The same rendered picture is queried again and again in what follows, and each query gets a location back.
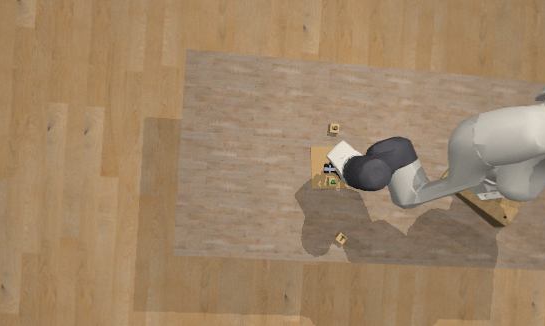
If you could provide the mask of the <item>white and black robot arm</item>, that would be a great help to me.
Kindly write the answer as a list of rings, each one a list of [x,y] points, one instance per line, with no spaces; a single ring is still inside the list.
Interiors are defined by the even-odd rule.
[[[467,189],[479,200],[535,200],[545,188],[545,86],[542,91],[535,98],[541,105],[463,120],[448,142],[448,175],[432,182],[412,142],[403,137],[378,141],[366,155],[342,140],[326,157],[343,183],[363,191],[387,186],[393,204],[403,209]]]

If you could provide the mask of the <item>tan flat mat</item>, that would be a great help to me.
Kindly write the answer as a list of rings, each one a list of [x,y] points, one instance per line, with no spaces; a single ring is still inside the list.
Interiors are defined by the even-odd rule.
[[[352,188],[343,183],[336,173],[324,173],[324,164],[330,162],[326,155],[334,146],[311,147],[311,189]],[[338,187],[327,186],[327,177],[337,177]]]

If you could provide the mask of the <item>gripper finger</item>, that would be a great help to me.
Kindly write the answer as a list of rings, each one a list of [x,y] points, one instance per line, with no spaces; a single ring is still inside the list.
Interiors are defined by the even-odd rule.
[[[333,165],[331,164],[331,162],[324,164],[324,173],[325,174],[331,173],[333,171],[335,171],[335,168],[333,168]]]

